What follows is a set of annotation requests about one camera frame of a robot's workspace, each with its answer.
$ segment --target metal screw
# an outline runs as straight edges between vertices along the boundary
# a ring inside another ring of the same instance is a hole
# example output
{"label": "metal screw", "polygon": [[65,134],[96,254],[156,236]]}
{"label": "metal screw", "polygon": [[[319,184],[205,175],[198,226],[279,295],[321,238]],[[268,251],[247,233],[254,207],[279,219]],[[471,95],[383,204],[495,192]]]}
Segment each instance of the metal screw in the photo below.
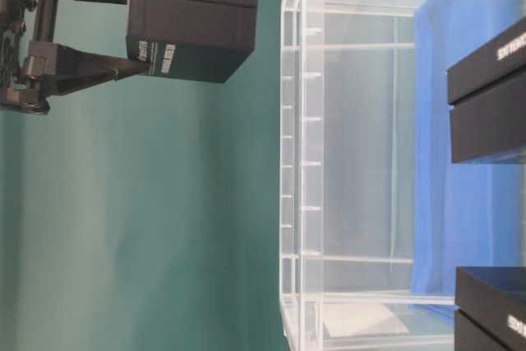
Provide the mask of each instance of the metal screw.
{"label": "metal screw", "polygon": [[23,6],[25,9],[29,12],[33,12],[36,7],[38,6],[38,3],[36,0],[23,0]]}
{"label": "metal screw", "polygon": [[11,24],[10,29],[15,35],[22,36],[27,31],[27,25],[24,21],[15,21]]}

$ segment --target blue cloth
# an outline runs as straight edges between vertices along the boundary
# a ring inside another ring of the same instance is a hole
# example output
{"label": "blue cloth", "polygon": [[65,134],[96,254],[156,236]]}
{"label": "blue cloth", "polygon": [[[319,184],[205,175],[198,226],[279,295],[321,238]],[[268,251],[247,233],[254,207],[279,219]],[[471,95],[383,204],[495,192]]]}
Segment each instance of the blue cloth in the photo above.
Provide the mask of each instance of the blue cloth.
{"label": "blue cloth", "polygon": [[451,163],[446,75],[519,9],[519,0],[428,0],[415,14],[415,294],[454,294],[456,266],[520,263],[520,167]]}

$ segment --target black box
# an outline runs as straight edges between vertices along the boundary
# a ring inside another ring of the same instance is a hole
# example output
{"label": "black box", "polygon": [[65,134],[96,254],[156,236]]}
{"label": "black box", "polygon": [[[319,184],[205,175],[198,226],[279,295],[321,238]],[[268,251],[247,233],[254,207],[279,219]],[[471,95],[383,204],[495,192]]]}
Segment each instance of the black box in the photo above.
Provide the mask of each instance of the black box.
{"label": "black box", "polygon": [[526,65],[526,18],[512,25],[448,70],[448,103],[454,104],[524,65]]}
{"label": "black box", "polygon": [[129,0],[127,51],[151,76],[225,82],[254,51],[258,0]]}
{"label": "black box", "polygon": [[458,268],[456,304],[509,349],[526,349],[526,268]]}
{"label": "black box", "polygon": [[523,163],[526,71],[522,69],[457,104],[450,112],[454,163]]}
{"label": "black box", "polygon": [[454,314],[454,351],[510,351],[475,321],[457,310]]}
{"label": "black box", "polygon": [[454,163],[526,161],[526,18],[448,70]]}

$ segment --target teal wall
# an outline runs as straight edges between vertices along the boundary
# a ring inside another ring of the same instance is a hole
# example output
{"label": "teal wall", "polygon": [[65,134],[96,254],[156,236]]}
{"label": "teal wall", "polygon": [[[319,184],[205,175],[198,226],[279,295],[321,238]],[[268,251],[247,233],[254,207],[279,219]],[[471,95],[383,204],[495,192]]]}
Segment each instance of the teal wall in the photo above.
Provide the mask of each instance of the teal wall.
{"label": "teal wall", "polygon": [[[126,56],[126,8],[63,0],[56,41]],[[285,350],[279,0],[226,85],[134,77],[2,114],[1,349]]]}

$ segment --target white paper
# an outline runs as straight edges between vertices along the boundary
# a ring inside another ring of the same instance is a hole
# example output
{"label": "white paper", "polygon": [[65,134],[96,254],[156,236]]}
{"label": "white paper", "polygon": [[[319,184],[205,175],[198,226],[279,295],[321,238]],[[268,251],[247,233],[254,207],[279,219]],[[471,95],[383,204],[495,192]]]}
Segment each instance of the white paper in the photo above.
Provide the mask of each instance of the white paper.
{"label": "white paper", "polygon": [[326,304],[323,319],[330,337],[409,333],[402,321],[380,303]]}

